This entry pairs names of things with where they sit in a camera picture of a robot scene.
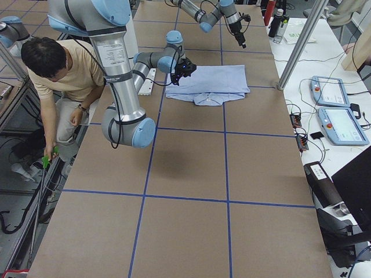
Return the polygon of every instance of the computer monitor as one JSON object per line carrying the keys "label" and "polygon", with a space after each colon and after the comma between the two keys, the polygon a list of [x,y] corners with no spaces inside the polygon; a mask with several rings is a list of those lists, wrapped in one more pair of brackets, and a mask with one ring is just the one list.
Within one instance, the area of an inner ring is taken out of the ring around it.
{"label": "computer monitor", "polygon": [[332,181],[359,227],[371,232],[371,147],[335,173]]}

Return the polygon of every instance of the white table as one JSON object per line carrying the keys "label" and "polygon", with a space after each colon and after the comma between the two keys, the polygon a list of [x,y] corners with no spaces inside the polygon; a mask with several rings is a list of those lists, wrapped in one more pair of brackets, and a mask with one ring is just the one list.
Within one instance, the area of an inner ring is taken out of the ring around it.
{"label": "white table", "polygon": [[[290,23],[299,21],[305,22],[306,19],[290,19]],[[337,38],[325,20],[321,19],[318,22],[311,37],[314,37],[316,42],[307,44],[287,85],[284,88],[284,95],[287,99],[287,103],[298,105],[302,112],[314,111],[312,107],[302,101],[304,100],[311,105],[315,104],[310,92],[310,80],[303,80],[310,79],[314,75],[341,78],[344,83],[352,83],[345,84],[345,89],[348,94],[367,90],[363,82],[360,81],[361,79],[356,72],[343,70],[341,66],[341,62],[345,58],[345,54],[342,54],[344,53],[343,48],[339,44]],[[270,43],[272,52],[274,54],[277,71],[279,76],[281,76],[286,66],[286,62],[288,61],[295,45],[287,44],[285,39],[283,39],[281,43],[274,43],[273,40],[270,39]],[[351,103],[359,104],[361,112],[365,113],[366,119],[371,120],[371,96],[368,93],[349,96],[349,101]],[[289,112],[291,110],[293,110],[293,112],[299,111],[297,108],[292,107],[292,105],[288,105],[288,110]],[[361,125],[367,124],[363,117],[359,120],[359,123]],[[323,130],[321,130],[319,118],[316,114],[302,114],[301,124],[308,134],[316,131],[323,132]],[[368,139],[371,139],[370,130],[365,131],[365,134]],[[313,143],[316,143],[320,149],[323,148],[318,140],[312,140],[310,137],[309,139]],[[334,146],[327,138],[322,138],[321,140],[325,146],[325,149],[327,150],[325,160],[322,162],[322,166],[330,177],[359,153],[369,147],[369,145],[364,147]],[[310,162],[320,161],[321,159],[320,150],[310,142],[308,143],[308,146],[310,149],[308,151],[304,151],[301,157],[303,165]],[[331,258],[330,261],[334,277],[338,278],[343,272],[349,273],[349,269],[338,268]],[[369,278],[370,273],[371,262],[360,262],[354,268],[351,278]]]}

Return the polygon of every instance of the black hair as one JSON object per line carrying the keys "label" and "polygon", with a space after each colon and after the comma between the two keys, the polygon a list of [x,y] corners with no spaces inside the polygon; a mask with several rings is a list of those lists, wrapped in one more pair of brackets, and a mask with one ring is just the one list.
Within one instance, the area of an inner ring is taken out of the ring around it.
{"label": "black hair", "polygon": [[32,38],[21,49],[23,63],[38,76],[51,78],[66,67],[66,51],[54,39]]}

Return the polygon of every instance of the blue and white device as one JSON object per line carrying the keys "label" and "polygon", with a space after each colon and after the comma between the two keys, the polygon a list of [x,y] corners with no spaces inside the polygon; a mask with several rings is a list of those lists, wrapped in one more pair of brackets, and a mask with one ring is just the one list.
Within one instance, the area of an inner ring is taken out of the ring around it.
{"label": "blue and white device", "polygon": [[328,139],[336,146],[364,146],[369,140],[350,108],[320,107],[318,116]]}
{"label": "blue and white device", "polygon": [[350,107],[347,92],[340,78],[313,76],[311,91],[315,102],[330,107]]}

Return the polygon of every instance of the folded cloth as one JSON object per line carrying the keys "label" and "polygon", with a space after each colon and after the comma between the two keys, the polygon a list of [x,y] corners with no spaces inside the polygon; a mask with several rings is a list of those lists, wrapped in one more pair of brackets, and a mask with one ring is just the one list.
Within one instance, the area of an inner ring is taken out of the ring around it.
{"label": "folded cloth", "polygon": [[246,93],[250,89],[244,65],[198,66],[191,76],[179,80],[179,86],[171,84],[165,89],[166,97],[207,106],[239,100]]}

